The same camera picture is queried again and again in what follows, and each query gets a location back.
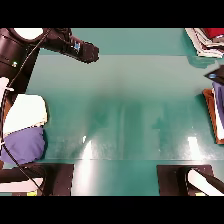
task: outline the black cable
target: black cable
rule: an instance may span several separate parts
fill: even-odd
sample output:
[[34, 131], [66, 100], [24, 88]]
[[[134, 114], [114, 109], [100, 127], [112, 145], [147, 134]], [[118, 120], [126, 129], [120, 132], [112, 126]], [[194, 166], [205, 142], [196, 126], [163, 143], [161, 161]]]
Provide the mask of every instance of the black cable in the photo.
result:
[[[15, 82], [16, 78], [19, 76], [19, 74], [21, 73], [25, 63], [27, 62], [27, 60], [30, 58], [30, 56], [33, 54], [33, 52], [40, 46], [40, 44], [45, 40], [45, 38], [48, 36], [48, 34], [50, 33], [51, 28], [49, 28], [46, 32], [46, 34], [44, 34], [44, 36], [41, 38], [41, 40], [39, 41], [39, 43], [33, 48], [33, 50], [29, 53], [29, 55], [26, 57], [26, 59], [24, 60], [22, 66], [20, 67], [18, 73], [15, 75], [15, 77], [12, 79], [12, 81], [9, 83], [9, 85], [7, 86], [8, 88], [11, 88], [13, 83]], [[44, 193], [42, 191], [42, 189], [37, 185], [37, 183], [33, 180], [33, 178], [29, 177], [25, 171], [23, 170], [23, 168], [19, 165], [19, 163], [16, 161], [16, 159], [12, 156], [12, 154], [9, 152], [9, 150], [7, 149], [5, 143], [4, 143], [4, 138], [3, 138], [3, 118], [4, 118], [4, 109], [5, 109], [5, 103], [6, 103], [6, 98], [8, 95], [8, 90], [5, 90], [4, 95], [2, 97], [2, 102], [1, 102], [1, 121], [0, 121], [0, 137], [1, 137], [1, 146], [3, 146], [3, 148], [5, 149], [5, 151], [7, 152], [7, 154], [9, 155], [9, 157], [13, 160], [13, 162], [18, 166], [18, 168], [20, 169], [20, 171], [28, 178], [30, 179], [35, 185], [36, 187], [41, 191], [41, 193], [44, 196]]]

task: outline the clothing pile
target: clothing pile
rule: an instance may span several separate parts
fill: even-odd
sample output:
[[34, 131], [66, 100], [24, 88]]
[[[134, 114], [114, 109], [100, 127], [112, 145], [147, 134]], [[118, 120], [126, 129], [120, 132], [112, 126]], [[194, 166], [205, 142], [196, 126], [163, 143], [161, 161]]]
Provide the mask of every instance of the clothing pile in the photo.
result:
[[[6, 85], [5, 80], [1, 78], [0, 91]], [[17, 95], [6, 116], [3, 134], [7, 149], [19, 164], [33, 162], [42, 157], [45, 146], [43, 125], [46, 122], [47, 111], [41, 96]], [[0, 160], [14, 164], [3, 147]]]
[[224, 28], [185, 28], [198, 56], [222, 58]]
[[217, 144], [224, 144], [224, 86], [212, 83], [213, 89], [204, 89]]

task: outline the glossy table surface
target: glossy table surface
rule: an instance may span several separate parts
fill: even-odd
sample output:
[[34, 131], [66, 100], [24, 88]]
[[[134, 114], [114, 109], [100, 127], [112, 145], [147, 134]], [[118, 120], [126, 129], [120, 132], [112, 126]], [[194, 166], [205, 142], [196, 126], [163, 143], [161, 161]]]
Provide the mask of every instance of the glossy table surface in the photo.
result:
[[224, 181], [202, 95], [223, 60], [194, 56], [183, 29], [73, 33], [99, 46], [99, 61], [42, 50], [27, 89], [49, 110], [41, 161], [75, 164], [72, 195], [159, 195], [158, 164], [211, 164]]

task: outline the blue cloth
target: blue cloth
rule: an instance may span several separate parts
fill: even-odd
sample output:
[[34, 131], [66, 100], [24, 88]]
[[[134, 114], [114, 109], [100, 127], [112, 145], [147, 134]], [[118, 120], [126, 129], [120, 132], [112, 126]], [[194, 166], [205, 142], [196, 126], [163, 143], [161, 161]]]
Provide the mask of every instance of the blue cloth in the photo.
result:
[[213, 82], [212, 85], [215, 90], [216, 105], [219, 117], [222, 122], [222, 126], [224, 127], [224, 86], [216, 82]]
[[[42, 127], [26, 128], [13, 132], [5, 137], [4, 141], [7, 149], [19, 164], [40, 159], [44, 152], [45, 141]], [[0, 160], [15, 164], [3, 147]]]

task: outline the yellow label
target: yellow label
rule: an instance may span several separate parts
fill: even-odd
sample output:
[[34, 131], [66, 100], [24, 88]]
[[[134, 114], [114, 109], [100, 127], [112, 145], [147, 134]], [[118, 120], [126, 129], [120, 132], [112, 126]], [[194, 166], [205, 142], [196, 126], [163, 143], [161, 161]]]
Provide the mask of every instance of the yellow label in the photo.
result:
[[195, 194], [196, 194], [196, 196], [205, 196], [205, 194], [202, 193], [202, 192], [198, 192], [198, 193], [195, 193]]
[[36, 191], [31, 191], [27, 193], [27, 196], [37, 196], [37, 190]]

